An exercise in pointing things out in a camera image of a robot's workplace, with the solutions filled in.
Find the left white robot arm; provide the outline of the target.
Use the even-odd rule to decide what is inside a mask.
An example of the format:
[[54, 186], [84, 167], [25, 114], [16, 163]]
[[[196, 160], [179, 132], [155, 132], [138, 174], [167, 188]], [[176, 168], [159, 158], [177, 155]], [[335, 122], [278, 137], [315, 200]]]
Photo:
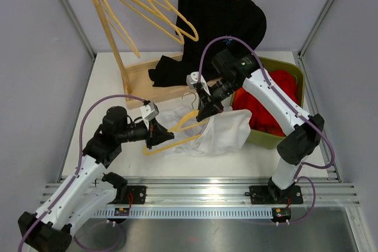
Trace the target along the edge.
[[49, 199], [33, 213], [24, 212], [18, 219], [24, 244], [37, 251], [66, 251], [74, 235], [101, 207], [127, 198], [128, 182], [106, 170], [122, 151], [122, 144], [144, 141], [148, 148], [174, 138], [159, 124], [157, 106], [145, 101], [140, 108], [141, 121], [128, 119], [121, 106], [107, 110], [101, 124], [86, 146], [79, 149], [79, 161]]

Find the yellow hanger of red shirt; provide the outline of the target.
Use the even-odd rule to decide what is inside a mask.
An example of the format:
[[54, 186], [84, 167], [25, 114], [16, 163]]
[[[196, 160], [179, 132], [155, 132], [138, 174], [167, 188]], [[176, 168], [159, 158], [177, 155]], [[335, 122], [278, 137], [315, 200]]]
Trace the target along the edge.
[[119, 0], [121, 3], [126, 5], [128, 8], [136, 12], [139, 16], [150, 22], [152, 25], [156, 26], [159, 30], [167, 34], [167, 36], [171, 37], [173, 40], [175, 40], [171, 35], [168, 35], [168, 33], [172, 34], [173, 36], [177, 37], [176, 33], [171, 33], [168, 30], [166, 30], [164, 27], [159, 25], [156, 21], [154, 21], [154, 18], [163, 21], [161, 18], [157, 17], [154, 10], [152, 9], [151, 1], [149, 0]]
[[[199, 40], [199, 35], [194, 27], [194, 25], [186, 19], [186, 17], [175, 7], [172, 3], [170, 3], [169, 0], [149, 0], [152, 4], [152, 9], [154, 10], [157, 17], [161, 18], [163, 21], [165, 21], [167, 24], [173, 27], [175, 33], [177, 34], [178, 38], [173, 36], [172, 34], [168, 33], [168, 35], [171, 35], [176, 41], [178, 41], [181, 45], [184, 44], [184, 36], [188, 37], [189, 39], [193, 40], [194, 42], [197, 42]], [[173, 12], [178, 19], [181, 19], [184, 21], [185, 24], [187, 24], [191, 30], [191, 34], [185, 31], [184, 29], [180, 28], [177, 24], [173, 23], [171, 20], [169, 20], [165, 14], [157, 8], [157, 5], [160, 7], [163, 7], [169, 12]]]

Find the red t shirt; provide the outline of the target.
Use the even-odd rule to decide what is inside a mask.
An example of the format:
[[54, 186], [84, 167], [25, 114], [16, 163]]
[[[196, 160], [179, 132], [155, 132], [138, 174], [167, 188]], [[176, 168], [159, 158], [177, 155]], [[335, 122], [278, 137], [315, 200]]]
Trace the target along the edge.
[[296, 98], [296, 81], [293, 76], [291, 76], [285, 70], [276, 70], [270, 72], [272, 80], [295, 102], [298, 100]]
[[266, 108], [244, 89], [239, 89], [234, 94], [233, 110], [249, 110], [252, 113], [249, 125], [253, 130], [269, 133], [275, 136], [285, 137], [281, 127]]

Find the white t shirt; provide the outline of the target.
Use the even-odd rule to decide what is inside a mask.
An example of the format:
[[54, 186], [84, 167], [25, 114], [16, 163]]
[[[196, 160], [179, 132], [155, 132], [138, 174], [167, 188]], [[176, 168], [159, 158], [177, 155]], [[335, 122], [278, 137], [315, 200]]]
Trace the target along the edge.
[[[189, 112], [191, 110], [187, 107], [177, 107], [159, 114], [157, 121], [169, 130]], [[208, 118], [209, 122], [204, 125], [183, 132], [173, 132], [173, 140], [164, 142], [152, 150], [200, 134], [198, 139], [167, 149], [162, 153], [165, 156], [217, 156], [227, 152], [237, 152], [250, 135], [251, 117], [252, 113], [249, 110], [233, 110], [227, 107], [224, 112]], [[183, 127], [195, 122], [197, 122], [196, 118], [191, 119]]]

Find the yellow hanger of front red shirt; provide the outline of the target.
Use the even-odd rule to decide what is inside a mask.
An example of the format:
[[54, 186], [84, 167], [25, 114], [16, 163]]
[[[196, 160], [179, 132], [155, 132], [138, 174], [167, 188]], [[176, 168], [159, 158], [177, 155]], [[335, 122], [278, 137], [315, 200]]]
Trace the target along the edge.
[[173, 36], [177, 37], [176, 33], [171, 33], [168, 30], [166, 30], [164, 27], [159, 25], [156, 21], [154, 21], [154, 18], [163, 21], [161, 18], [157, 17], [154, 10], [152, 9], [151, 1], [149, 0], [119, 0], [121, 3], [126, 5], [128, 8], [136, 12], [139, 16], [150, 22], [152, 25], [156, 26], [159, 30], [167, 34], [167, 36], [171, 37], [173, 40], [175, 40], [171, 35], [168, 35], [168, 33], [172, 34]]

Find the black t shirt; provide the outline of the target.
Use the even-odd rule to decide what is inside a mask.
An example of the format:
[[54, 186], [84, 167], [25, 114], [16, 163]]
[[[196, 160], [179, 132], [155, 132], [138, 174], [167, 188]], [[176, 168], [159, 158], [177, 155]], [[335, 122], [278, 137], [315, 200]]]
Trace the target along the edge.
[[185, 37], [181, 61], [163, 55], [148, 71], [155, 87], [184, 86], [186, 76], [195, 71], [214, 80], [219, 74], [211, 61], [218, 52], [227, 49], [237, 58], [249, 52], [233, 37], [255, 49], [266, 33], [266, 16], [252, 0], [178, 0], [178, 11], [185, 20], [177, 18], [177, 27], [187, 31], [192, 24], [199, 39]]

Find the yellow hanger of white shirt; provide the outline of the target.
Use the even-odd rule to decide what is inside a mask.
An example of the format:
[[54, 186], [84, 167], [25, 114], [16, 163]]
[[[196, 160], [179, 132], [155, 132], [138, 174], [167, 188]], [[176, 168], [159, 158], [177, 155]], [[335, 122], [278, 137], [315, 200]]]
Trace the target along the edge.
[[[169, 132], [177, 132], [177, 133], [183, 132], [184, 130], [188, 130], [188, 129], [191, 129], [191, 128], [194, 128], [194, 127], [197, 127], [197, 126], [200, 126], [200, 125], [204, 125], [204, 124], [209, 122], [209, 119], [206, 119], [206, 120], [202, 120], [200, 122], [195, 122], [192, 125], [188, 125], [186, 127], [183, 127], [183, 125], [185, 125], [189, 120], [195, 119], [197, 117], [198, 113], [199, 113], [198, 110], [194, 109], [194, 102], [197, 100], [197, 95], [194, 92], [189, 91], [189, 92], [184, 93], [181, 96], [180, 99], [182, 100], [187, 95], [193, 95], [194, 96], [194, 100], [191, 102], [192, 111], [187, 113], [186, 115], [184, 115], [175, 126], [173, 126], [171, 129], [168, 130]], [[200, 136], [201, 136], [200, 134], [194, 135], [192, 137], [189, 137], [189, 138], [186, 138], [186, 139], [183, 139], [183, 140], [179, 140], [178, 142], [173, 142], [173, 143], [171, 143], [167, 146], [163, 146], [159, 149], [151, 150], [151, 151], [149, 151], [148, 148], [145, 146], [142, 150], [142, 153], [144, 155], [150, 156], [150, 155], [153, 155], [153, 154], [156, 154], [156, 153], [163, 152], [167, 149], [171, 149], [173, 147], [182, 145], [184, 143], [190, 142], [192, 140], [198, 139]]]

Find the yellow hanger of orange shirt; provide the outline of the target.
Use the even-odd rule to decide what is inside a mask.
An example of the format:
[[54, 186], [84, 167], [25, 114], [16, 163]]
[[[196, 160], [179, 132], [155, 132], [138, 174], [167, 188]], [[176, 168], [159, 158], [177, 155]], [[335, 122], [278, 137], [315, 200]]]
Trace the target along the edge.
[[102, 23], [103, 30], [106, 34], [109, 45], [113, 51], [114, 55], [119, 54], [118, 47], [116, 45], [115, 39], [113, 37], [111, 28], [118, 34], [121, 40], [127, 45], [127, 47], [134, 53], [137, 58], [140, 58], [140, 52], [136, 47], [135, 42], [129, 36], [126, 29], [123, 27], [121, 22], [118, 20], [117, 16], [113, 12], [112, 7], [107, 0], [91, 0], [94, 5], [98, 17]]

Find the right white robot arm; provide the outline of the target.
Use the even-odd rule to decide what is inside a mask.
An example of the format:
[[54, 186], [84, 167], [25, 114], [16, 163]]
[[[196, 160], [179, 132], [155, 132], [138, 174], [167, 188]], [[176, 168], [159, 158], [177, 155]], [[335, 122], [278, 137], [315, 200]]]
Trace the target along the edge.
[[252, 198], [263, 204], [293, 201], [300, 167], [320, 144], [324, 119], [320, 114], [310, 115], [295, 103], [254, 54], [236, 58], [224, 50], [216, 54], [212, 65], [221, 76], [212, 86], [208, 86], [199, 72], [187, 76], [187, 84], [196, 90], [199, 98], [197, 121], [223, 112], [223, 100], [238, 89], [256, 98], [277, 121], [285, 138], [277, 145], [280, 160], [275, 173]]

